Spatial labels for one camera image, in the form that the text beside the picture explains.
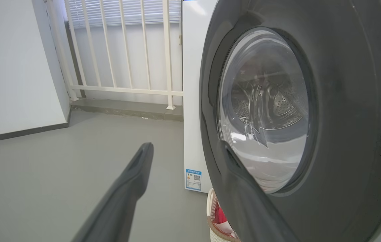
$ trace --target horizontal rail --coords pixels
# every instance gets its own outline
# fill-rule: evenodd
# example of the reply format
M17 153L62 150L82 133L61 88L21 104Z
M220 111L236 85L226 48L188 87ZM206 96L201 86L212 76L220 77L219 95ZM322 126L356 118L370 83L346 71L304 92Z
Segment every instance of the horizontal rail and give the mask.
M183 96L182 91L168 92L167 90L132 89L132 88L122 88L122 87L97 87L97 86L81 86L81 85L73 85L73 86L71 86L71 88L72 89L79 89L79 90L92 90L92 91L127 92L127 93L138 93L138 94Z

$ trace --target gray floor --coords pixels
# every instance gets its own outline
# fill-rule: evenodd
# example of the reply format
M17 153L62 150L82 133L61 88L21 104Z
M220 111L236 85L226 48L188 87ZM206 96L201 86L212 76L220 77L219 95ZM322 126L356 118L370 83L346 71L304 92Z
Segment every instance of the gray floor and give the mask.
M70 241L147 141L130 241L210 241L207 195L184 190L183 123L75 111L69 128L0 141L0 241Z

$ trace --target window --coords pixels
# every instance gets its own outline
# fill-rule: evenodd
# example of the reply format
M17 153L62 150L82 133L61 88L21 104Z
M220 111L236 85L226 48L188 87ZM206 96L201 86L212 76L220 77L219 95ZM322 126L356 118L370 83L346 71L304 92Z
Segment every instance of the window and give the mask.
M81 0L65 0L69 3L74 28L84 28L85 21ZM120 7L118 0L103 0L105 19L109 26L121 25ZM101 9L99 0L86 0L87 15L91 27L102 26ZM127 24L140 24L141 4L140 0L123 0L123 13ZM144 0L144 15L146 23L162 23L162 0ZM169 1L170 22L176 23L181 19L181 1Z

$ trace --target woven basket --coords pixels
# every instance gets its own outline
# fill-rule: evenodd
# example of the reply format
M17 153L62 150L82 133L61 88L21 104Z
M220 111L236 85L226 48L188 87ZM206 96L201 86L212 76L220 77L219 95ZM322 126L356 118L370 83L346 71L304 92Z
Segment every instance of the woven basket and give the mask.
M215 191L211 188L207 197L207 222L210 227L211 242L241 242L238 238L232 238L229 235L218 230L213 224L215 221L215 210L218 208L218 199Z

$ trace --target white metal railing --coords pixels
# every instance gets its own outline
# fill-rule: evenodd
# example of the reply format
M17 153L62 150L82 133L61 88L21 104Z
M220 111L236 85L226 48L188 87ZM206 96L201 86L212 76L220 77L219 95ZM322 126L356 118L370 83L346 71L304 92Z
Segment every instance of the white metal railing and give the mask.
M52 7L51 0L47 1L48 10L52 14L52 28L54 28L54 35L59 35L57 32L57 21L56 18L53 17L55 13L55 8ZM77 65L78 65L78 71L80 72L82 85L74 84L71 75L69 74L69 66L66 64L66 62L63 62L63 68L65 69L66 73L66 83L68 84L68 89L70 92L70 96L72 100L77 100L77 96L75 94L75 90L96 90L96 91L108 91L108 92L127 92L127 93L139 93L139 94L154 94L154 95L166 95L168 97L168 106L167 109L175 109L175 106L173 105L172 97L173 96L183 96L183 91L173 91L172 90L172 63L171 63L171 39L170 39L170 18L169 18L169 0L162 0L162 8L163 8L163 27L164 27L164 44L165 44L165 61L166 61L166 82L167 82L167 89L166 90L155 90L151 88L150 83L150 70L149 70L149 56L148 56L148 50L147 50L147 35L146 35L146 21L144 17L144 2L141 1L141 17L142 17L142 26L143 26L143 38L144 38L144 50L145 50L145 61L146 61L146 75L147 75L147 81L148 81L148 89L137 89L133 88L133 82L132 82L132 72L131 72L131 63L129 58L129 48L128 48L128 40L126 35L126 25L122 24L122 31L123 31L123 38L124 38L124 47L126 49L126 61L128 65L128 75L129 75L129 82L130 82L130 88L124 88L124 87L117 87L117 83L114 76L114 65L111 62L111 53L109 50L109 42L108 42L108 32L107 32L107 23L105 18L105 11L103 6L103 0L100 0L100 10L101 10L101 17L102 17L102 23L103 23L103 30L104 30L104 36L105 36L105 44L106 44L106 51L108 55L108 61L109 61L109 68L111 71L111 77L112 77L112 85L113 87L103 87L100 80L99 70L98 70L98 64L95 57L95 50L93 47L93 41L92 41L92 34L90 31L89 26L89 19L86 9L86 1L81 0L81 3L83 5L83 15L84 20L86 24L86 32L88 35L89 40L89 49L90 49L90 55L92 57L92 63L93 68L95 69L95 76L96 81L98 83L98 86L89 86L87 85L86 78L83 71L82 61L80 58L80 52L77 45L77 38L74 30L74 25L71 18L71 11L69 7L68 0L65 0L65 8L66 8L66 14L69 19L69 28L71 31L71 38L74 44L74 50L76 54L77 59ZM120 16L121 16L121 22L125 23L125 18L123 14L123 0L118 0L120 5ZM57 41L58 43L58 49L59 49L59 58L64 59L64 52L63 52L63 46L60 41Z

